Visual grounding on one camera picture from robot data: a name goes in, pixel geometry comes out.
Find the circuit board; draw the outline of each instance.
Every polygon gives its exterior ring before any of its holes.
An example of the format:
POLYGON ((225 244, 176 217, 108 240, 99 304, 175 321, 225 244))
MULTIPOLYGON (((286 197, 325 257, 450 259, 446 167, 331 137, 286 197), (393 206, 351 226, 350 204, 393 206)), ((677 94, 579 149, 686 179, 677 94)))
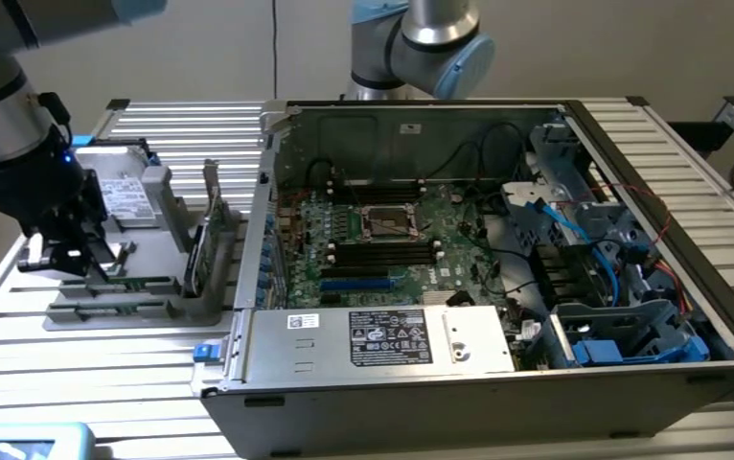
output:
POLYGON ((378 213, 390 216, 390 208, 407 209, 413 206, 417 226, 410 230, 397 228, 393 221, 374 225, 371 239, 365 231, 365 220, 373 216, 371 210, 379 206, 358 204, 334 204, 322 194, 310 194, 295 206, 294 212, 301 224, 291 233, 286 244, 290 268, 289 308, 305 309, 321 306, 322 271, 331 266, 327 259, 330 242, 337 244, 366 243, 379 245, 387 242, 441 242, 443 254, 433 264, 389 266, 389 279, 393 288, 382 290, 339 290, 338 301, 325 307, 443 305, 445 298, 455 291, 466 291, 478 305, 502 305, 503 286, 498 277, 483 280, 495 259, 463 237, 458 231, 465 206, 451 198, 457 191, 453 186, 442 185, 426 193, 417 203, 399 203, 385 206, 378 213), (478 276, 473 275, 473 266, 478 276))
POLYGON ((208 209, 202 217, 195 241, 196 244, 186 268, 186 289, 195 296, 202 295, 202 288, 207 285, 211 272, 214 271, 221 233, 226 224, 225 206, 222 191, 219 188, 215 188, 211 202, 208 203, 208 209))

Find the power supply label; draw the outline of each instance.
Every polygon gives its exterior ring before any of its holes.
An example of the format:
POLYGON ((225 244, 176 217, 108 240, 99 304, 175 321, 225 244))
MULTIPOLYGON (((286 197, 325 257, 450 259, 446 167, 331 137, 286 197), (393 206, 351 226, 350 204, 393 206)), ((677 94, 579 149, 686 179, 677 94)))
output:
POLYGON ((351 363, 357 367, 433 364, 423 310, 351 311, 351 363))

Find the warning label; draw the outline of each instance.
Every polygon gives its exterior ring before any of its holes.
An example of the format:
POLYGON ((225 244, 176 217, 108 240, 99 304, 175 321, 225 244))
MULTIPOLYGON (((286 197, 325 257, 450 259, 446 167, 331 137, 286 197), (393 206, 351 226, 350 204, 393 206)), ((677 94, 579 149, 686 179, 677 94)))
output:
POLYGON ((154 218, 154 209, 139 179, 100 179, 103 201, 118 219, 154 218))
POLYGON ((423 310, 351 311, 351 362, 358 367, 433 364, 423 310))

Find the robotic arm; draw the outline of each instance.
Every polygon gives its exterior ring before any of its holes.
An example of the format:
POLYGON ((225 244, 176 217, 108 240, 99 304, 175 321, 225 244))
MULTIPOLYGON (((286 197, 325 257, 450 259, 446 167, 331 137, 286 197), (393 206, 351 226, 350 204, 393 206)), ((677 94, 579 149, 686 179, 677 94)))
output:
POLYGON ((471 0, 355 0, 349 99, 407 99, 410 86, 463 99, 494 55, 471 0))
MULTIPOLYGON (((71 116, 54 93, 36 94, 14 53, 162 12, 167 0, 0 0, 0 212, 40 257, 22 271, 54 269, 106 279, 114 261, 98 176, 70 154, 71 116)), ((414 86, 439 99, 469 95, 494 43, 478 33, 470 0, 355 0, 351 99, 406 99, 414 86)))
POLYGON ((12 54, 131 23, 166 5, 167 0, 0 0, 0 212, 18 220, 27 237, 44 237, 42 257, 20 265, 22 271, 106 277, 100 264, 114 254, 98 178, 68 152, 70 113, 56 94, 35 93, 12 54))

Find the red cable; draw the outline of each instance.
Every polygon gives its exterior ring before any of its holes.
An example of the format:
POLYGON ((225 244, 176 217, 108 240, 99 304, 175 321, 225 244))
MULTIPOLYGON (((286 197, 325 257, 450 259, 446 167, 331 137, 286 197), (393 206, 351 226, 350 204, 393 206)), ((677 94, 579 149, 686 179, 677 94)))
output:
POLYGON ((660 271, 666 273, 674 280, 674 286, 677 287, 677 297, 680 298, 680 313, 686 314, 686 294, 684 292, 684 285, 681 285, 680 283, 680 278, 664 264, 657 263, 654 266, 658 268, 660 271))

